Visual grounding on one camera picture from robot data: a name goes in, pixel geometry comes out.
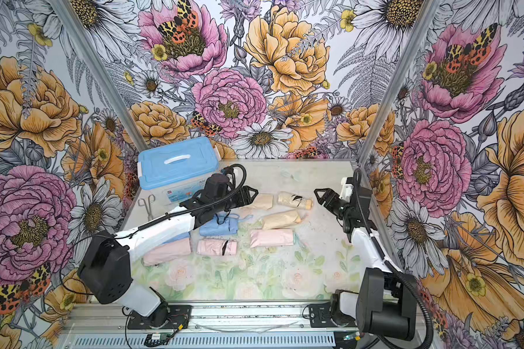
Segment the beige umbrella sleeve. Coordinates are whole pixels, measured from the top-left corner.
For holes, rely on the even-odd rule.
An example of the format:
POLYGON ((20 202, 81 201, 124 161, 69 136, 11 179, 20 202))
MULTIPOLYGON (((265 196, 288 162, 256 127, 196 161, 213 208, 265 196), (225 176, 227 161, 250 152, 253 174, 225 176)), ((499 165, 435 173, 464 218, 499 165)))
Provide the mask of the beige umbrella sleeve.
POLYGON ((252 209, 269 210, 273 207, 273 195, 267 193, 259 193, 254 199, 253 203, 249 205, 252 209))

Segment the beige umbrella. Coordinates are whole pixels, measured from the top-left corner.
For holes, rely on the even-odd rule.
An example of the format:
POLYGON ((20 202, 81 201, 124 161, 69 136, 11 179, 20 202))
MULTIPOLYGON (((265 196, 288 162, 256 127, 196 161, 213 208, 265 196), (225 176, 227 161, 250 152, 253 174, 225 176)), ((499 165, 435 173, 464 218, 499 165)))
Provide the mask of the beige umbrella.
POLYGON ((285 228, 290 225, 295 225, 302 222, 302 218, 297 210, 290 210, 285 212, 267 215, 262 218, 263 229, 278 229, 285 228))
POLYGON ((294 193, 279 192, 277 203, 294 209, 311 210, 314 206, 312 199, 294 193))

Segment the pink umbrella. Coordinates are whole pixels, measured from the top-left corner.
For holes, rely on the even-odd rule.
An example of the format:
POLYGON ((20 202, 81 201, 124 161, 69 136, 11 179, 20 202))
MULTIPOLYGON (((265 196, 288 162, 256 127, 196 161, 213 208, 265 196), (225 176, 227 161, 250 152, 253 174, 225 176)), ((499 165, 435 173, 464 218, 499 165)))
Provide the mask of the pink umbrella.
POLYGON ((202 256, 232 256, 236 255, 238 241, 203 238, 198 241, 196 253, 202 256))
POLYGON ((256 229, 250 231, 250 247, 286 247, 294 244, 292 229, 256 229))

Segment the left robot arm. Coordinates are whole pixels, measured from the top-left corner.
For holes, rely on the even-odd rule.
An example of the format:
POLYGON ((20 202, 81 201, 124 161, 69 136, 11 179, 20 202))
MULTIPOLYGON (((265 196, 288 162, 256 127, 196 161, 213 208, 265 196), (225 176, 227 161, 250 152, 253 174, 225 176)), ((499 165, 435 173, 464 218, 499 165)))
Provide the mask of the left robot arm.
POLYGON ((178 206, 121 236, 96 234, 79 265, 78 277, 99 303, 129 308, 139 329, 162 328, 179 314, 170 310, 158 292, 133 279, 132 264, 165 241, 204 225, 218 212, 247 206, 257 196, 258 190, 241 186, 211 203, 189 209, 178 206))

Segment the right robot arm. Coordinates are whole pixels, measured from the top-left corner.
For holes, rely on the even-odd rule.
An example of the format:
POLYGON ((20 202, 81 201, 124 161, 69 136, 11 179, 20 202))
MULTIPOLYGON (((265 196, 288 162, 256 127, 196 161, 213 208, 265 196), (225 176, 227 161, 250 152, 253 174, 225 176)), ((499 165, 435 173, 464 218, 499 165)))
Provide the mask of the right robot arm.
POLYGON ((370 264, 356 294, 340 291, 337 309, 352 317, 360 330, 378 337, 410 341, 415 336, 417 300, 406 283, 408 275, 394 265, 370 220, 370 191, 355 188, 348 200, 331 188, 316 189, 317 202, 341 223, 350 245, 367 251, 370 264))

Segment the blue lidded plastic storage box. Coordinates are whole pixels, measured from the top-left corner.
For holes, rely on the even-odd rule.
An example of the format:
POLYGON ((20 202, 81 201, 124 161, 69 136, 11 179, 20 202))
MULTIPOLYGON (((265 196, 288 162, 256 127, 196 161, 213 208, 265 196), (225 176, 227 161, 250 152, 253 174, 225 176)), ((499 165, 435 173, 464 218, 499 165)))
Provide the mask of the blue lidded plastic storage box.
POLYGON ((182 202, 205 187, 220 160, 206 137, 152 148, 138 156, 140 186, 165 204, 182 202))

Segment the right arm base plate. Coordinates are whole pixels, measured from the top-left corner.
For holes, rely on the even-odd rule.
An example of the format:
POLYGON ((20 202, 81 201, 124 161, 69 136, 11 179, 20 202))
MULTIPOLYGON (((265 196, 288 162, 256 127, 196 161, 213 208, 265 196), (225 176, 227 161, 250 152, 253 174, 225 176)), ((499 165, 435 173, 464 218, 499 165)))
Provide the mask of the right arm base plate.
POLYGON ((355 328, 356 322, 349 316, 333 313, 331 302, 308 304, 303 317, 309 321, 311 328, 355 328))

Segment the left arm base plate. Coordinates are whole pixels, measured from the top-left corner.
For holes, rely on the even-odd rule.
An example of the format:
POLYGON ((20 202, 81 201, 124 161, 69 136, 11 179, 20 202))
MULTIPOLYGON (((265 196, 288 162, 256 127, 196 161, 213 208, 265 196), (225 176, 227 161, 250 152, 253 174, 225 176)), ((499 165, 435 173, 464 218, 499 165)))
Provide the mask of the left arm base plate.
POLYGON ((133 311, 129 317, 129 330, 177 330, 187 329, 191 317, 190 305, 167 305, 162 303, 150 316, 133 311))

